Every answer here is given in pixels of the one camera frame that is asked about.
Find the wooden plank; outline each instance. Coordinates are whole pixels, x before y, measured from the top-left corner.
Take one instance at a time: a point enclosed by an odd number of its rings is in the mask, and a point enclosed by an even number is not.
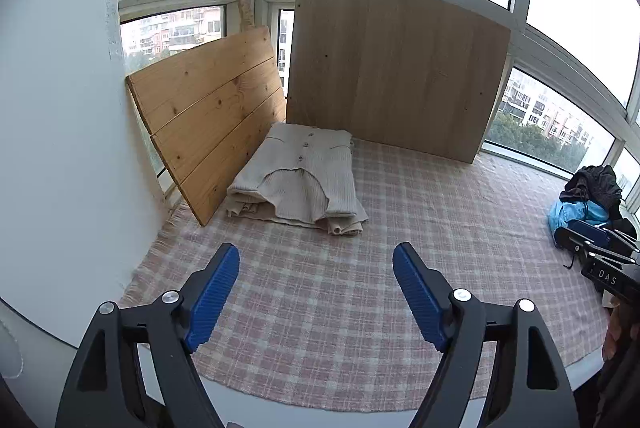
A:
[[[287,122],[471,163],[509,39],[441,0],[296,0]]]
[[[228,81],[151,135],[174,180],[186,179],[231,130],[280,89],[272,57]]]
[[[204,43],[127,76],[150,134],[231,79],[273,57],[266,27]]]
[[[286,100],[282,88],[247,116],[191,172],[180,191],[201,225],[212,217],[226,189],[258,149],[274,122],[284,120]]]

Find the black jacket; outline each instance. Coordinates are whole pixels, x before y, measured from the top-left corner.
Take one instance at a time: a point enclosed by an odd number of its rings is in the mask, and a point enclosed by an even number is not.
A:
[[[616,174],[610,165],[583,166],[560,193],[563,202],[593,201],[609,212],[611,220],[619,220],[622,189],[616,182]]]

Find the window sill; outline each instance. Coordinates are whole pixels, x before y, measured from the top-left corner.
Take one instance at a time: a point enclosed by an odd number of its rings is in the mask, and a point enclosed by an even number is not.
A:
[[[502,157],[503,159],[509,159],[511,161],[517,162],[518,164],[522,164],[525,166],[530,166],[534,169],[540,170],[541,172],[548,173],[549,175],[555,175],[564,181],[568,181],[573,173],[566,172],[561,170],[560,168],[556,168],[551,164],[547,164],[546,162],[539,161],[532,157],[526,156],[521,153],[517,153],[513,150],[509,150],[507,148],[503,148],[502,146],[498,146],[496,144],[484,142],[482,143],[481,151],[491,153],[493,155],[497,155],[498,157]]]

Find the balcony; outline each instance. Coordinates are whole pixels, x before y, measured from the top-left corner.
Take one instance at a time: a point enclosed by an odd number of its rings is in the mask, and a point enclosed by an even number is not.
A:
[[[169,38],[169,46],[195,45],[195,44],[196,44],[195,34],[185,34],[181,36],[172,36],[171,38]]]

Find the beige cardigan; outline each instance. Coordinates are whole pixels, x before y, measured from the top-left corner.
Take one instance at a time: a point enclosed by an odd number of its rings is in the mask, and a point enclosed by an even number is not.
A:
[[[351,173],[351,134],[276,123],[228,187],[229,215],[356,234],[367,214]]]

